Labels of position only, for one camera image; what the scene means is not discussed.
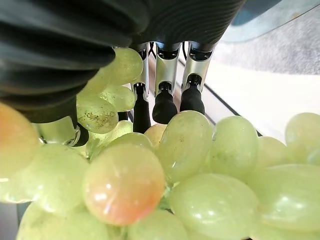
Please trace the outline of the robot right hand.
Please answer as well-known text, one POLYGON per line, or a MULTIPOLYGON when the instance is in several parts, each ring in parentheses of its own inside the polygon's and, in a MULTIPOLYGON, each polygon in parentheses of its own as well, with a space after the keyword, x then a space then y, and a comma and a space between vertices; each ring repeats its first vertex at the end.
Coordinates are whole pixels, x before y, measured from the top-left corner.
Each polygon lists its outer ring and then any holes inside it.
POLYGON ((155 43, 158 63, 174 66, 180 44, 208 63, 243 6, 242 0, 3 0, 0 3, 0 100, 32 123, 48 124, 71 146, 88 131, 76 119, 76 95, 116 47, 145 61, 155 43))

